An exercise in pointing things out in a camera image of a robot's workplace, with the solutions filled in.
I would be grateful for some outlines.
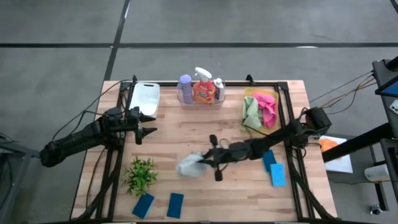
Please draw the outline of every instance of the gray floor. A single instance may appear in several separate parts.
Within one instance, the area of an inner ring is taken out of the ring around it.
[[[123,2],[2,0],[0,42],[112,42]],[[398,42],[398,14],[388,0],[139,0],[130,5],[121,42]],[[397,48],[119,49],[111,80],[133,74],[140,80],[176,80],[201,66],[229,80],[241,80],[248,73],[258,80],[301,79],[312,99],[368,72],[373,60],[392,58],[397,52]],[[110,49],[0,49],[0,130],[22,144],[43,148],[58,128],[99,94],[109,54]],[[381,100],[373,92],[374,86],[362,90],[349,110],[331,115],[330,132],[357,135],[385,123]],[[349,99],[330,111],[347,104]],[[87,116],[84,123],[92,119]],[[357,153],[354,165],[365,157]],[[33,162],[11,223],[67,220],[82,162],[83,154],[51,169]],[[393,200],[392,212],[369,214],[368,207],[377,203],[372,185],[331,183],[331,188],[344,220],[393,223],[398,218]],[[392,198],[392,190],[387,193]]]

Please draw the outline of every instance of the wooden table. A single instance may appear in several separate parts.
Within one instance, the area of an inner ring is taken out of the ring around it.
[[[115,82],[104,82],[103,91]],[[309,108],[304,83],[301,80],[287,81],[290,90],[294,115],[297,117],[303,107]],[[229,164],[223,171],[224,180],[215,182],[212,169],[205,176],[194,179],[177,174],[176,164],[191,152],[206,152],[211,144],[209,134],[218,139],[226,138],[230,142],[242,141],[249,134],[239,129],[242,115],[242,100],[245,87],[228,87],[226,101],[220,110],[183,110],[177,98],[175,87],[161,87],[161,98],[157,120],[145,123],[147,127],[158,130],[143,140],[138,146],[134,143],[134,133],[128,133],[123,155],[123,168],[138,156],[143,159],[153,158],[158,174],[158,181],[149,193],[155,197],[155,203],[144,221],[185,221],[197,222],[265,222],[297,221],[289,171],[287,168],[284,145],[278,144],[272,149],[277,162],[283,163],[287,186],[273,188],[270,175],[265,172],[261,160],[242,161]],[[103,113],[116,105],[119,85],[101,97],[98,112]],[[286,107],[284,97],[282,105]],[[79,216],[85,209],[86,193],[94,164],[103,147],[87,151],[83,172],[73,207],[72,217]],[[304,158],[308,182],[311,191],[327,211],[336,216],[335,204],[331,194],[321,150],[315,144],[306,148]],[[100,189],[105,158],[99,163],[91,188],[91,199]],[[170,193],[184,194],[181,219],[166,216]],[[300,198],[304,214],[307,213],[303,193]],[[106,198],[104,214],[108,211],[109,196]],[[132,209],[137,197],[126,194],[126,188],[119,185],[118,197],[114,210],[114,221],[141,222]]]

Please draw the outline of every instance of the artificial plant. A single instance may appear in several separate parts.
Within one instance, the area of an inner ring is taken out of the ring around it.
[[[156,180],[158,172],[154,172],[154,160],[134,159],[131,166],[124,170],[124,178],[122,185],[128,186],[127,194],[132,195],[133,191],[136,196],[145,195],[149,186]]]

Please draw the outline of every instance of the orange object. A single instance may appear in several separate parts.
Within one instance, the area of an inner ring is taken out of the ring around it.
[[[213,104],[216,87],[212,82],[197,82],[193,84],[193,100],[199,104]]]
[[[319,140],[319,144],[321,144],[321,151],[322,152],[325,152],[325,151],[327,151],[327,150],[329,150],[329,149],[331,149],[331,148],[333,148],[333,147],[338,145],[337,142],[332,141],[330,139],[321,139],[321,140]]]

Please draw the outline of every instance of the cleaning rag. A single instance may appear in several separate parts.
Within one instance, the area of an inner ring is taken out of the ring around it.
[[[259,119],[259,103],[252,96],[243,98],[243,125],[252,128],[261,128],[262,124]]]
[[[253,97],[258,101],[258,107],[262,109],[262,119],[267,128],[274,126],[276,122],[276,103],[270,95],[254,93]]]

